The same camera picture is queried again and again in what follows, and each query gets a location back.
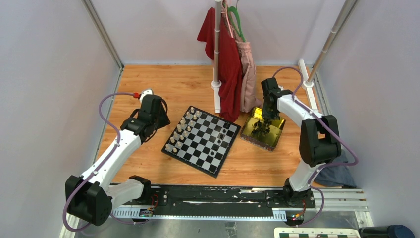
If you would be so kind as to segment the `yellow square tin box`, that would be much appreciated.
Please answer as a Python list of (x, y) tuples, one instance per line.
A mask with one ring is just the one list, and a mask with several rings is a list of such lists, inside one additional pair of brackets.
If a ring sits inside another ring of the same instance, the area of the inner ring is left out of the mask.
[(254, 107), (240, 132), (240, 138), (269, 152), (277, 147), (285, 118), (266, 122), (262, 118), (262, 109)]

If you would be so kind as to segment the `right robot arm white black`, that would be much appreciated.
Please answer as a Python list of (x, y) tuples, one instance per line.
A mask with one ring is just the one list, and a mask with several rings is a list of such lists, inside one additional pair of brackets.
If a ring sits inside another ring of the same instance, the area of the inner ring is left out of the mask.
[(310, 195), (310, 186), (322, 166), (341, 155), (337, 119), (322, 115), (303, 104), (291, 90), (281, 90), (275, 78), (261, 83), (263, 91), (262, 118), (274, 121), (286, 114), (300, 127), (301, 161), (282, 189), (284, 203), (295, 207)]

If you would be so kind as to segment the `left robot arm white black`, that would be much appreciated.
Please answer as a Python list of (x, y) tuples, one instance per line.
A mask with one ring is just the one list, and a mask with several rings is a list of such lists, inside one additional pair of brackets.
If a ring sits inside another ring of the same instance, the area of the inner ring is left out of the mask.
[(67, 215), (73, 215), (88, 225), (100, 226), (114, 209), (135, 200), (140, 205), (152, 199), (151, 182), (140, 176), (112, 186), (111, 182), (126, 162), (141, 145), (148, 142), (158, 129), (170, 124), (166, 101), (151, 89), (141, 93), (124, 93), (137, 99), (140, 107), (135, 109), (120, 128), (108, 121), (102, 114), (104, 100), (99, 104), (101, 119), (116, 132), (116, 138), (105, 152), (80, 176), (70, 176), (65, 182), (66, 203), (62, 220), (65, 227), (73, 232), (82, 228), (72, 228)]

